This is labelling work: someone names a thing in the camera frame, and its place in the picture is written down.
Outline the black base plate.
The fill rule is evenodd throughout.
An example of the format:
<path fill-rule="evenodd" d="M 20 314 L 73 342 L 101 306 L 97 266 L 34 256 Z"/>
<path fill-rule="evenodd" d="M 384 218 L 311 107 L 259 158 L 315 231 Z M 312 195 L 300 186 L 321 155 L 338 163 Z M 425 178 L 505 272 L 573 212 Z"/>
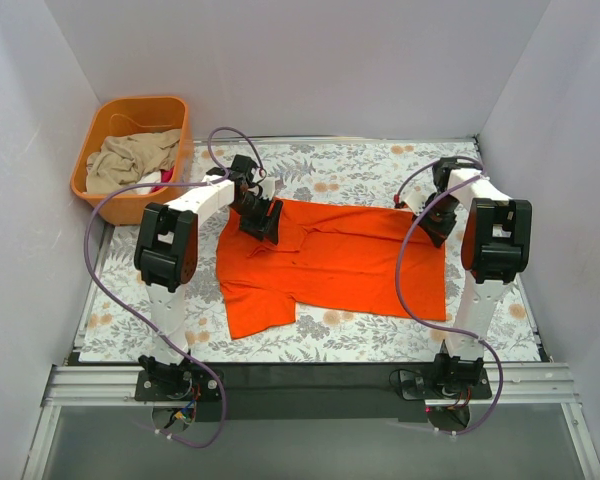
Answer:
<path fill-rule="evenodd" d="M 488 400 L 495 386 L 480 362 L 191 363 L 143 357 L 134 398 L 196 409 L 199 422 L 397 419 L 423 422 L 425 403 L 461 408 Z"/>

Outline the beige t shirt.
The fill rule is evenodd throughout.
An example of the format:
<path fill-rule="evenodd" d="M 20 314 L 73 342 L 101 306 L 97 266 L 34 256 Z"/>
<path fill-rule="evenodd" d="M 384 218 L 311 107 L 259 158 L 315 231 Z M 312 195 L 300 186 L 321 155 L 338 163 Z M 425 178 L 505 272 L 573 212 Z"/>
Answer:
<path fill-rule="evenodd" d="M 154 171 L 175 166 L 180 129 L 127 136 L 107 136 L 99 151 L 86 162 L 86 192 L 108 195 L 123 187 L 138 184 Z"/>

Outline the orange plastic basket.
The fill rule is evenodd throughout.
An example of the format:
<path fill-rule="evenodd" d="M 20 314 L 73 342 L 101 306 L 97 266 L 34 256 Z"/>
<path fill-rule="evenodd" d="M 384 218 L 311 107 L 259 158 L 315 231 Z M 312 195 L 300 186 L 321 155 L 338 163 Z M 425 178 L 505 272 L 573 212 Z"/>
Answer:
<path fill-rule="evenodd" d="M 193 155 L 188 106 L 174 96 L 119 98 L 94 116 L 70 180 L 91 206 L 123 187 L 100 209 L 110 224 L 137 225 L 145 206 L 184 192 Z"/>

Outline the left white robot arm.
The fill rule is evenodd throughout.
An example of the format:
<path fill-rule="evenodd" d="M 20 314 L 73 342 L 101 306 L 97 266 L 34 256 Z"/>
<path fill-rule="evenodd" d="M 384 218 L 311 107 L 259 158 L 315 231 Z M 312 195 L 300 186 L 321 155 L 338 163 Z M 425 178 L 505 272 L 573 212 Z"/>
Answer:
<path fill-rule="evenodd" d="M 213 377 L 185 357 L 185 285 L 198 264 L 199 230 L 216 212 L 231 208 L 240 229 L 259 241 L 277 243 L 283 202 L 275 180 L 248 156 L 236 155 L 224 169 L 210 169 L 199 186 L 165 204 L 145 207 L 134 255 L 150 303 L 158 339 L 139 357 L 145 384 L 160 399 L 191 399 Z"/>

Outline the orange t shirt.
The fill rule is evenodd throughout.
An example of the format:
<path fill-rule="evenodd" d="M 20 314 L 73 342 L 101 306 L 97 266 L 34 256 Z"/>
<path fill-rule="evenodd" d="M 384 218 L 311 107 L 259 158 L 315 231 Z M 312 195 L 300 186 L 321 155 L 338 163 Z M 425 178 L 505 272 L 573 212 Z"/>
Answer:
<path fill-rule="evenodd" d="M 294 323 L 299 303 L 446 319 L 445 251 L 402 210 L 286 200 L 277 245 L 242 232 L 231 213 L 216 259 L 234 339 Z"/>

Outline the floral table mat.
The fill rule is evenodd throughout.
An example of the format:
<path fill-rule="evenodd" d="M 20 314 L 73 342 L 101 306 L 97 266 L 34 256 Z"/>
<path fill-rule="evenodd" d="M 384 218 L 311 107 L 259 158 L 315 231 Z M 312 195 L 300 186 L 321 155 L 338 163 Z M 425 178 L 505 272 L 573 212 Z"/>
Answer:
<path fill-rule="evenodd" d="M 282 140 L 252 145 L 217 141 L 197 145 L 191 177 L 200 179 L 215 159 L 259 153 L 277 193 L 302 201 L 389 207 L 398 189 L 429 194 L 426 165 L 442 157 L 477 157 L 474 141 Z M 292 324 L 232 339 L 215 275 L 215 250 L 228 214 L 207 220 L 199 262 L 185 293 L 185 334 L 192 355 L 204 362 L 415 362 L 439 351 L 444 333 L 412 320 L 299 305 Z M 75 347 L 81 362 L 134 362 L 152 345 L 144 324 L 149 301 L 133 264 L 137 231 L 107 232 L 98 262 L 101 286 L 90 296 Z"/>

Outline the white garment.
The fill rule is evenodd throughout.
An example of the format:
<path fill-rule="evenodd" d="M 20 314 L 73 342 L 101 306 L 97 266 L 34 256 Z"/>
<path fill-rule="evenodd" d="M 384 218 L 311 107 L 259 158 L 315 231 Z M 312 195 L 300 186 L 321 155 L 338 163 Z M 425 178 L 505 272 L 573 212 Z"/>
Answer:
<path fill-rule="evenodd" d="M 163 172 L 158 170 L 143 176 L 139 182 L 139 187 L 135 189 L 136 195 L 148 195 L 162 188 Z"/>

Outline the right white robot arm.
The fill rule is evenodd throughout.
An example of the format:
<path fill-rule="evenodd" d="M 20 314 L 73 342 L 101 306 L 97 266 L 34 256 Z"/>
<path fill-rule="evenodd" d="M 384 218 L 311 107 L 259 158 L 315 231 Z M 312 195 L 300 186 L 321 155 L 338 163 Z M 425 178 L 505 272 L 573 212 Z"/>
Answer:
<path fill-rule="evenodd" d="M 488 399 L 484 369 L 486 335 L 497 303 L 529 261 L 532 205 L 494 187 L 482 165 L 465 156 L 431 166 L 436 191 L 424 204 L 420 227 L 436 247 L 456 224 L 456 208 L 468 212 L 461 244 L 464 288 L 454 323 L 431 367 L 431 384 L 444 397 Z"/>

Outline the aluminium frame rail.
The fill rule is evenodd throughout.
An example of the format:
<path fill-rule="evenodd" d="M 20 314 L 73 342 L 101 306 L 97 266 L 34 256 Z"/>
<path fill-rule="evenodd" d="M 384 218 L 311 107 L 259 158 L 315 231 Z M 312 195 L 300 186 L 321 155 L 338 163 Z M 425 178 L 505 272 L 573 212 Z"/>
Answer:
<path fill-rule="evenodd" d="M 211 366 L 229 394 L 239 393 L 399 393 L 405 399 L 423 399 L 430 404 L 445 398 L 440 388 L 425 390 L 422 364 L 397 363 L 216 363 Z M 576 403 L 579 396 L 569 367 L 560 363 L 506 363 L 499 371 L 493 363 L 484 367 L 491 397 L 470 399 L 472 405 L 486 404 L 502 388 L 502 404 Z M 219 399 L 214 380 L 198 392 L 207 401 Z M 56 406 L 124 404 L 167 405 L 184 400 L 158 397 L 145 384 L 139 366 L 62 366 L 52 369 L 42 404 Z"/>

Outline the pink garment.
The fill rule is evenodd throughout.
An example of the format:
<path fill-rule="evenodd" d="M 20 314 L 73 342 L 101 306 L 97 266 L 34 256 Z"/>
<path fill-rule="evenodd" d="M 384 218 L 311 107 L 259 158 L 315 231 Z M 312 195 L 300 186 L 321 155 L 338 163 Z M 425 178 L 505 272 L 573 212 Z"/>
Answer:
<path fill-rule="evenodd" d="M 162 186 L 165 186 L 166 184 L 168 184 L 172 181 L 173 177 L 174 177 L 174 168 L 172 168 L 170 170 L 162 170 L 160 183 L 162 184 Z"/>

